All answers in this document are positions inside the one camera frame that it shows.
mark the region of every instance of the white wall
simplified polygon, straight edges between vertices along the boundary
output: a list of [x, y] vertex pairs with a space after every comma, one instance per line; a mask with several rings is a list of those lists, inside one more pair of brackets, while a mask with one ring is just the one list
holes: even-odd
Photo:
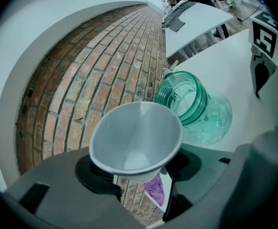
[[15, 123], [29, 78], [55, 43], [98, 14], [145, 0], [14, 0], [0, 20], [0, 191], [18, 177]]

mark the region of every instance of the purple cloth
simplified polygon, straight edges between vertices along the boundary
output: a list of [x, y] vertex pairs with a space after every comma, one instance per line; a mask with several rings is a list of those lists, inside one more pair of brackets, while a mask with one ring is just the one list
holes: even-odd
[[159, 206], [164, 204], [164, 193], [160, 174], [158, 173], [152, 181], [144, 183], [146, 192], [153, 198]]

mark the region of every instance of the green glass jar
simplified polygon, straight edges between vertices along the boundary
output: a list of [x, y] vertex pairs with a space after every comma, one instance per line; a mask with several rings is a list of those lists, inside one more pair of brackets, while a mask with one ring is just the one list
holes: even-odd
[[184, 142], [211, 145], [223, 138], [232, 122], [228, 99], [215, 91], [207, 92], [189, 72], [168, 75], [159, 86], [154, 102], [173, 110], [182, 122]]

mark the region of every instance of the gray device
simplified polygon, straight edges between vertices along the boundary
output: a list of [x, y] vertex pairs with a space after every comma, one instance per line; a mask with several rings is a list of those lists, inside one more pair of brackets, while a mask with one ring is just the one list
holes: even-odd
[[[234, 153], [185, 144], [181, 152], [190, 154], [191, 175], [174, 181], [161, 229], [232, 228], [278, 184], [278, 129]], [[119, 189], [91, 169], [83, 148], [43, 161], [2, 197], [31, 228], [143, 228], [121, 205]]]

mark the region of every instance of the jar rim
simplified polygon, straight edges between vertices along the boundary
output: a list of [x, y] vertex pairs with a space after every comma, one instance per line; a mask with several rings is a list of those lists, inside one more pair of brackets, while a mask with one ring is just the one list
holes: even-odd
[[[195, 83], [195, 87], [196, 87], [196, 93], [195, 93], [195, 98], [193, 103], [191, 104], [191, 106], [188, 108], [187, 111], [185, 111], [182, 115], [178, 116], [182, 124], [187, 125], [195, 122], [203, 114], [204, 110], [206, 109], [207, 101], [208, 101], [207, 92], [204, 86], [202, 85], [202, 83], [200, 82], [200, 80], [195, 75], [187, 71], [178, 71], [169, 75], [166, 79], [164, 79], [164, 81], [160, 85], [160, 88], [155, 94], [154, 101], [156, 103], [160, 103], [162, 105], [167, 106], [167, 103], [163, 102], [162, 100], [164, 100], [166, 96], [173, 94], [174, 91], [170, 92], [168, 85], [171, 85], [172, 77], [176, 77], [176, 76], [179, 77], [185, 76], [185, 78], [190, 77], [191, 80], [193, 80], [193, 82]], [[185, 78], [177, 79], [174, 86], [186, 80]]]

